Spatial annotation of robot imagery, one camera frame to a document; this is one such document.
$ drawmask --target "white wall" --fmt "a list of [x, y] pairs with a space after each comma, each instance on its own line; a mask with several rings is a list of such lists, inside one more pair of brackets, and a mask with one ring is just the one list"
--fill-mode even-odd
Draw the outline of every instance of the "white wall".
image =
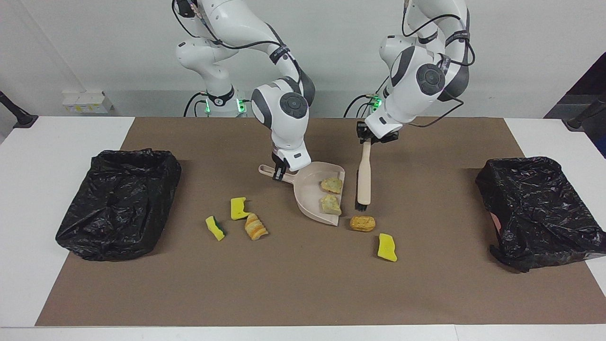
[[[189, 96], [204, 88], [174, 56], [187, 35], [175, 22], [170, 0], [0, 0], [0, 86], [26, 110], [64, 114], [61, 91], [77, 84], [45, 55], [20, 19], [24, 14], [15, 13], [9, 1], [23, 2], [84, 87], [106, 91], [120, 115], [180, 115]], [[606, 51], [604, 0], [467, 2], [478, 61], [458, 115], [543, 117]], [[374, 91], [386, 76], [378, 45], [398, 32], [402, 0], [248, 3], [314, 80], [313, 115], [342, 115], [355, 95]], [[242, 90], [278, 77], [257, 51], [242, 51], [224, 63]], [[436, 105], [427, 114], [450, 105]]]
[[0, 143], [8, 136], [11, 131], [11, 127], [16, 122], [11, 116], [6, 115], [5, 112], [0, 111]]

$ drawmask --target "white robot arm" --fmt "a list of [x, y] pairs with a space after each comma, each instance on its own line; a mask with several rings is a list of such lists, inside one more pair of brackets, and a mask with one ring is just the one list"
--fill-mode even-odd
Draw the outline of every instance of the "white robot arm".
[[315, 87], [273, 28], [261, 21], [243, 0], [175, 0], [175, 3], [181, 16], [197, 17], [199, 35], [181, 43], [177, 56], [184, 67], [206, 80], [214, 109], [232, 105], [235, 93], [227, 71], [216, 63], [240, 49], [266, 53], [283, 77], [257, 87], [251, 102], [255, 117], [271, 129], [272, 157], [276, 162], [274, 179], [282, 180], [287, 169], [297, 171], [310, 164], [304, 134]]
[[404, 8], [402, 35], [381, 44], [390, 68], [383, 105], [365, 120], [377, 139], [397, 132], [436, 100], [459, 101], [475, 61], [464, 0], [405, 0]]

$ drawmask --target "black trash bag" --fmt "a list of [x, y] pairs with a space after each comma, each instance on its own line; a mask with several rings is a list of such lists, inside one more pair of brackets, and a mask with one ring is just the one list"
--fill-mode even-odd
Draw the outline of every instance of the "black trash bag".
[[476, 184], [497, 230], [490, 253], [501, 263], [528, 272], [606, 255], [606, 233], [554, 160], [489, 160]]
[[156, 246], [181, 177], [170, 152], [106, 150], [91, 167], [55, 240], [86, 260], [129, 260]]

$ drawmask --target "power outlet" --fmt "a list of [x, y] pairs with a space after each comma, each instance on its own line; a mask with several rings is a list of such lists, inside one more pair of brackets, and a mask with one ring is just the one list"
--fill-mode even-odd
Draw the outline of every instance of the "power outlet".
[[63, 107], [69, 113], [110, 113], [113, 104], [101, 92], [63, 92]]

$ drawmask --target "dustpan handle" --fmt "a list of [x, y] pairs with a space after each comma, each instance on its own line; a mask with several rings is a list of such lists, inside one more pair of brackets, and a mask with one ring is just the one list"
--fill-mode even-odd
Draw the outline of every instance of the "dustpan handle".
[[[266, 164], [262, 164], [259, 166], [259, 173], [263, 175], [273, 178], [273, 172], [274, 169]], [[289, 173], [284, 173], [284, 178], [282, 178], [282, 181], [290, 184], [295, 184], [295, 176]]]

